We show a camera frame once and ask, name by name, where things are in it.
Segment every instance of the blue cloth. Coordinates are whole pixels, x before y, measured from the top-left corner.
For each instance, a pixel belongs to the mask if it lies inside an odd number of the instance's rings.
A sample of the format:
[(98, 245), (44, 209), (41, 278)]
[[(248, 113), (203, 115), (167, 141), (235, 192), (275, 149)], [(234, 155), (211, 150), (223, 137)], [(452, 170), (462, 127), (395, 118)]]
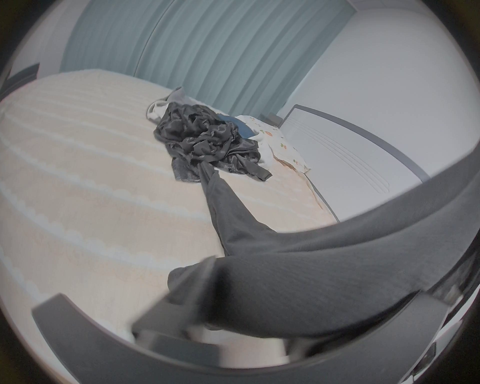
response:
[(243, 121), (240, 121), (232, 116), (225, 116), (221, 114), (218, 114), (218, 117), (220, 117), (223, 121), (231, 121), (234, 123), (239, 128), (239, 135), (243, 139), (248, 139), (249, 137), (255, 136), (255, 133)]

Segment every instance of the teal curtain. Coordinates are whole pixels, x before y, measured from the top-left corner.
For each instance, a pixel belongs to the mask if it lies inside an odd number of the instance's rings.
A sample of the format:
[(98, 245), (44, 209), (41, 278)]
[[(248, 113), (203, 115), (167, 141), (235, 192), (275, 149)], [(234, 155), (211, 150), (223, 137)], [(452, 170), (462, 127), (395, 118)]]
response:
[(230, 115), (268, 115), (354, 12), (346, 0), (92, 0), (62, 70), (182, 85)]

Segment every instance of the mattress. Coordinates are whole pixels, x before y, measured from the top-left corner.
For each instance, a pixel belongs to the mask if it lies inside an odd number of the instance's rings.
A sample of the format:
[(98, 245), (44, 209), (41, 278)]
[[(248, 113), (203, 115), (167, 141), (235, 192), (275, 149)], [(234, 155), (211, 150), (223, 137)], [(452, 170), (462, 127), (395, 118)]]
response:
[[(74, 379), (38, 331), (33, 307), (64, 293), (131, 341), (132, 321), (166, 291), (171, 269), (223, 255), (201, 185), (174, 179), (145, 118), (170, 91), (88, 70), (34, 81), (0, 103), (2, 309), (66, 382)], [(280, 162), (270, 171), (266, 182), (220, 174), (272, 229), (336, 222), (303, 174)]]

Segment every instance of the floral pillow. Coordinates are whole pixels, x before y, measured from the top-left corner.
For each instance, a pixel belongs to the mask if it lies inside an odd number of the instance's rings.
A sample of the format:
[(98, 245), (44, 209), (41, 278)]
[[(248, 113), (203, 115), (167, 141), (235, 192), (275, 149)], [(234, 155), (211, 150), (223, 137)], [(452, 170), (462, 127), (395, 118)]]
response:
[(285, 139), (280, 129), (251, 116), (237, 116), (237, 119), (248, 125), (253, 132), (261, 132), (264, 134), (263, 140), (268, 143), (277, 160), (287, 163), (303, 173), (310, 170), (305, 160), (303, 160), (298, 151)]

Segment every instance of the bed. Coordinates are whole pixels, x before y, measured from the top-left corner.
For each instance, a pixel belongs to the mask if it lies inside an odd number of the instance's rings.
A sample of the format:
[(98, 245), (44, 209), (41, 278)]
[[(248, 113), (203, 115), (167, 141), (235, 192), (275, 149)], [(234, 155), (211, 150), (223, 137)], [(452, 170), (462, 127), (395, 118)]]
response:
[[(145, 118), (148, 105), (169, 93), (87, 70), (29, 83), (0, 103), (2, 309), (34, 356), (63, 381), (74, 379), (38, 331), (34, 306), (62, 292), (132, 340), (132, 320), (165, 292), (171, 269), (223, 255), (201, 185), (175, 181), (171, 158)], [(277, 231), (335, 223), (301, 172), (280, 161), (270, 171), (266, 182), (221, 177)], [(211, 332), (206, 341), (232, 338), (219, 335)], [(230, 343), (232, 353), (249, 339)]]

